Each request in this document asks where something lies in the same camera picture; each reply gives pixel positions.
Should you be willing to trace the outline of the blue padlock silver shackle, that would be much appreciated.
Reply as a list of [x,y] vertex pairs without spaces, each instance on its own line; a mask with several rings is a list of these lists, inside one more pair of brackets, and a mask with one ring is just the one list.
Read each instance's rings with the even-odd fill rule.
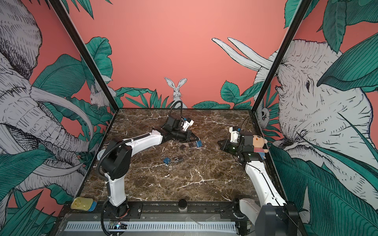
[[197,141],[196,141],[196,147],[197,147],[197,148],[202,147],[202,141],[201,141],[201,140],[197,140]]

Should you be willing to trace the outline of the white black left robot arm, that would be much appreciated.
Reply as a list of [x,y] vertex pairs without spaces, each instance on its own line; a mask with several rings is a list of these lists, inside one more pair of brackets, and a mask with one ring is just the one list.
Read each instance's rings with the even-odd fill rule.
[[170,115],[161,127],[152,129],[149,133],[129,139],[109,141],[106,149],[98,153],[99,163],[96,172],[107,185],[110,204],[119,207],[127,201],[125,175],[135,154],[170,140],[181,143],[195,141],[200,147],[202,145],[200,138],[189,130],[193,124],[192,119]]

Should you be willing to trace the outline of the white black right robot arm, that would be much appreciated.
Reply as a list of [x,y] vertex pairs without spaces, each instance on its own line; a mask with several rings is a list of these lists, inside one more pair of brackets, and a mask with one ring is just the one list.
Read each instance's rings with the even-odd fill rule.
[[218,141],[220,150],[236,157],[252,181],[259,204],[250,198],[235,199],[232,211],[236,218],[247,219],[257,236],[297,236],[299,214],[292,203],[278,193],[265,168],[267,140],[239,129],[230,130],[230,139]]

